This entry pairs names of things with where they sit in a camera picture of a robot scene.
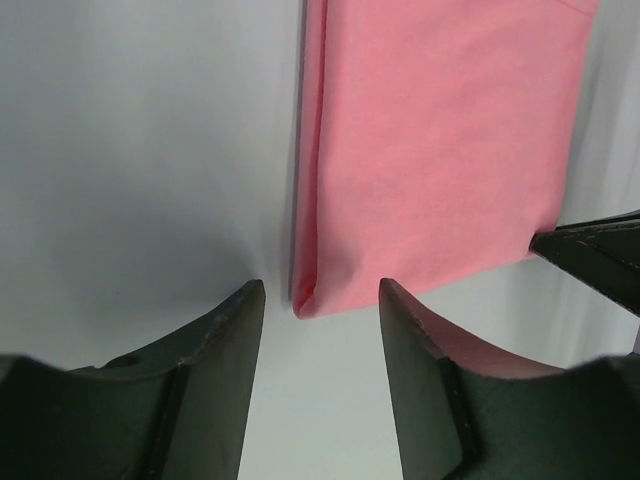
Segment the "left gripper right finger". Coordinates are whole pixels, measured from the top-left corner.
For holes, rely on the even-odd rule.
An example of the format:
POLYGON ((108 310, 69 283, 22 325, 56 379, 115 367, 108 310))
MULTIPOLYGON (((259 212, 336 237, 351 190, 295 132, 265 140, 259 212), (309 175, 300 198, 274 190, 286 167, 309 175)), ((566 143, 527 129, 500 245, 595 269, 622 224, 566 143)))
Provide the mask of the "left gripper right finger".
POLYGON ((380 326, 407 479, 635 479, 639 358, 562 369, 501 349, 379 285, 380 326))

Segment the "pink t shirt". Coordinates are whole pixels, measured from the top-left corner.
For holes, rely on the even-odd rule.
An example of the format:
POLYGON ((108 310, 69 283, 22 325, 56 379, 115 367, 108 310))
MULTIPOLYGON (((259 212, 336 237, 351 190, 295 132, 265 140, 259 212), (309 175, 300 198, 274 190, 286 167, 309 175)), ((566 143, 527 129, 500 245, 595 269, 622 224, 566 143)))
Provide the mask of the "pink t shirt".
POLYGON ((300 318, 523 260, 560 217, 595 1, 310 1, 300 318))

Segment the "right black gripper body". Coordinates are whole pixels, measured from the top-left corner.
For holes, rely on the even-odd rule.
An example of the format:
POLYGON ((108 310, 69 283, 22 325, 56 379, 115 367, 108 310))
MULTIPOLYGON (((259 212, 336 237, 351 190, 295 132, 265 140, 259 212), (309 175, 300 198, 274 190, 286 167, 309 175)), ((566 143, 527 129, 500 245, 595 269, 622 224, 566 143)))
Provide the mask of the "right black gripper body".
POLYGON ((529 250, 639 314, 638 211, 538 233, 529 250))

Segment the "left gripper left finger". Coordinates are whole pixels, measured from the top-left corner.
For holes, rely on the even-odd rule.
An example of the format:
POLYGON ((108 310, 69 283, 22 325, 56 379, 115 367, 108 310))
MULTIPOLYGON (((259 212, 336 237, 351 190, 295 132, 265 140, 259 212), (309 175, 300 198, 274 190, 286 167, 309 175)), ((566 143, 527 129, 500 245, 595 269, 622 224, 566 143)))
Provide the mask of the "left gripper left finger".
POLYGON ((5 479, 234 479, 265 308, 259 280, 102 367, 1 358, 5 479))

